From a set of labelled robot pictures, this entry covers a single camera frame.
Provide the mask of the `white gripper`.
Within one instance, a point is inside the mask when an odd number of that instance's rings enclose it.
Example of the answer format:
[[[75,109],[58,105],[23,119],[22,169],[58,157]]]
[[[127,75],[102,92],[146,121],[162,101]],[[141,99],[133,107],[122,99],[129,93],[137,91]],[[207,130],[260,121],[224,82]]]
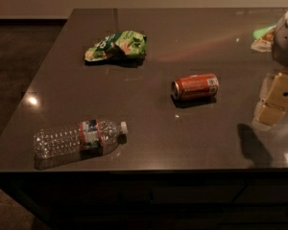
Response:
[[[279,64],[288,67],[288,11],[276,23],[272,56]],[[252,125],[273,127],[288,111],[288,74],[268,74],[262,82],[259,99]]]

